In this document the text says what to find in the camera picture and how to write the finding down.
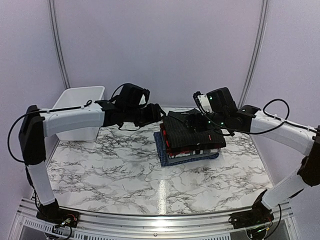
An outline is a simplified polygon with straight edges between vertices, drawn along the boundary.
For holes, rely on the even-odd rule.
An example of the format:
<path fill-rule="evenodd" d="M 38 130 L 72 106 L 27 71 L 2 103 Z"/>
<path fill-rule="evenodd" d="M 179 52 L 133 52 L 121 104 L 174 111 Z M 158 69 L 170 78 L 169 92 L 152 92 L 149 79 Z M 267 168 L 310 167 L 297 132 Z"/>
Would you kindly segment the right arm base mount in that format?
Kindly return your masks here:
<path fill-rule="evenodd" d="M 261 210 L 258 208 L 234 212 L 228 219 L 234 229 L 248 228 L 255 225 L 270 223 L 273 220 L 274 215 L 271 210 Z"/>

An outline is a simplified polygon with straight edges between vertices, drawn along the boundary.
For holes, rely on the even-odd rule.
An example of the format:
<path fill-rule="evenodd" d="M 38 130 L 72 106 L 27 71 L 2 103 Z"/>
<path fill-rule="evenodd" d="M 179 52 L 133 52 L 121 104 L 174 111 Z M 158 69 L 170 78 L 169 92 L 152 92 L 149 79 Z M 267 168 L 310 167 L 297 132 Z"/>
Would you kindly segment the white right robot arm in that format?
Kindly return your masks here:
<path fill-rule="evenodd" d="M 227 87 L 206 94 L 197 91 L 192 96 L 201 117 L 195 121 L 204 130 L 212 126 L 217 134 L 227 131 L 227 136 L 241 133 L 262 136 L 290 147 L 304 157 L 300 166 L 274 187 L 262 193 L 248 212 L 247 219 L 258 224 L 271 210 L 283 201 L 293 198 L 307 187 L 320 184 L 320 129 L 289 121 L 287 117 L 266 112 L 265 108 L 244 105 L 237 108 Z"/>

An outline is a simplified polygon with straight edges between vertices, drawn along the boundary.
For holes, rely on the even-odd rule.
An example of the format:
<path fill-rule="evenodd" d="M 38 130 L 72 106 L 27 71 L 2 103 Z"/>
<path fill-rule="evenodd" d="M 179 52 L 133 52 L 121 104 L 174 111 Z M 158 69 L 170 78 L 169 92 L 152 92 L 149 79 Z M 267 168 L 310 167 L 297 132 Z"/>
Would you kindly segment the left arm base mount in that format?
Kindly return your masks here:
<path fill-rule="evenodd" d="M 72 227 L 76 228 L 78 225 L 80 213 L 78 211 L 59 209 L 57 215 L 48 213 L 47 215 L 37 211 L 36 218 L 55 224 L 57 227 Z"/>

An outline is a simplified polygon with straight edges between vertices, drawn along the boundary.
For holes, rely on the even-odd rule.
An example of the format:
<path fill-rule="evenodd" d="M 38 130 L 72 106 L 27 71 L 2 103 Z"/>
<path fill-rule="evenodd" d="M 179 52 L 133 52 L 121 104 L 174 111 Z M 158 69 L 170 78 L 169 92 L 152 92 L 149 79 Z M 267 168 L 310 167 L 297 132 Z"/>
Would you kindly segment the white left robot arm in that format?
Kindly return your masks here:
<path fill-rule="evenodd" d="M 150 103 L 149 98 L 148 89 L 124 83 L 120 93 L 109 100 L 88 100 L 84 105 L 58 109 L 40 109 L 36 105 L 28 107 L 21 116 L 23 121 L 18 140 L 30 184 L 44 206 L 44 215 L 51 222 L 60 222 L 64 215 L 46 170 L 45 138 L 89 127 L 117 125 L 121 128 L 124 123 L 132 123 L 140 129 L 159 122 L 165 112 L 159 104 Z"/>

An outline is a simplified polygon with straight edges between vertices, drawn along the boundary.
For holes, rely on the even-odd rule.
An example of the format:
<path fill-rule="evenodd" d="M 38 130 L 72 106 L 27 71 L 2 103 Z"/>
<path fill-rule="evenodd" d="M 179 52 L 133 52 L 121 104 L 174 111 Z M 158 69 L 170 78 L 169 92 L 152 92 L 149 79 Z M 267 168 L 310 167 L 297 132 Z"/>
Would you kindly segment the black pinstripe long sleeve shirt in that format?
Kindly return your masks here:
<path fill-rule="evenodd" d="M 226 146 L 222 132 L 193 108 L 187 111 L 169 111 L 163 118 L 162 131 L 171 149 L 199 145 L 201 149 L 218 149 Z"/>

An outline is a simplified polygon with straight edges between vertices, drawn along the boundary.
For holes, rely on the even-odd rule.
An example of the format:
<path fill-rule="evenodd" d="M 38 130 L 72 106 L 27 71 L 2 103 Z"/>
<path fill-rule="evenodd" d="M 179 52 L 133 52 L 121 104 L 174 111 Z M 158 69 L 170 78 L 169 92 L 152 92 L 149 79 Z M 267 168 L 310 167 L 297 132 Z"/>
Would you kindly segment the red black plaid shirt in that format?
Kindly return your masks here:
<path fill-rule="evenodd" d="M 160 133 L 164 139 L 166 152 L 170 156 L 199 150 L 221 149 L 226 147 L 225 139 L 213 133 L 194 132 L 187 130 L 167 131 L 165 124 L 160 124 Z"/>

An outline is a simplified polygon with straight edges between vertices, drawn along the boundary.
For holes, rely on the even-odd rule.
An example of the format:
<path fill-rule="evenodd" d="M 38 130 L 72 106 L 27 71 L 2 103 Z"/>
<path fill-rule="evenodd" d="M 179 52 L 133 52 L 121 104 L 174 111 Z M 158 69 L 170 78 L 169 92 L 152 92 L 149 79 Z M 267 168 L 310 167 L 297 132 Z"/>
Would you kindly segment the blue shirt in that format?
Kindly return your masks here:
<path fill-rule="evenodd" d="M 166 151 L 165 141 L 161 132 L 154 132 L 153 137 L 156 145 L 157 155 L 162 167 L 180 165 L 201 160 L 216 159 L 220 155 L 219 149 L 213 149 L 201 150 L 200 154 L 196 154 L 195 151 L 192 151 L 191 153 L 179 153 L 177 156 L 169 156 L 169 153 Z"/>

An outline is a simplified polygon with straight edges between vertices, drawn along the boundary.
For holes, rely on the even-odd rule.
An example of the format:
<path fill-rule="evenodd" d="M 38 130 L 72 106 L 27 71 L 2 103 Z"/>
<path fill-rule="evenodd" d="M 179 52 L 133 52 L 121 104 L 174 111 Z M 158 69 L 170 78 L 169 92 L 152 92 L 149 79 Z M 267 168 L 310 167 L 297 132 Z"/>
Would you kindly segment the grey white shirt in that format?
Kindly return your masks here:
<path fill-rule="evenodd" d="M 220 148 L 194 150 L 187 153 L 179 153 L 177 155 L 172 156 L 162 151 L 158 155 L 161 166 L 167 167 L 201 160 L 216 159 L 220 154 L 220 150 Z"/>

